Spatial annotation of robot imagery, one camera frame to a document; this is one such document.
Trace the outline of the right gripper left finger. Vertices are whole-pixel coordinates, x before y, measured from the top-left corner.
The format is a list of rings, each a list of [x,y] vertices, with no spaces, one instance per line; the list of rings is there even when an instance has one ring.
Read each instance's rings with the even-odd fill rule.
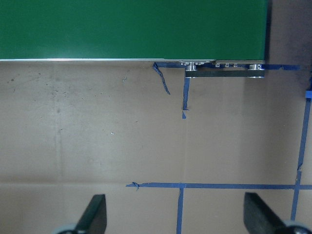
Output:
[[[74,228],[75,234],[104,234],[107,227],[105,194],[94,195]]]

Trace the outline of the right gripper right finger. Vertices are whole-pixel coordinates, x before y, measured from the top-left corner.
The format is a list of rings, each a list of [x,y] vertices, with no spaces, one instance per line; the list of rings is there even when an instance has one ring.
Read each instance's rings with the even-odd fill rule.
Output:
[[[257,193],[244,195],[243,222],[250,234],[293,233]]]

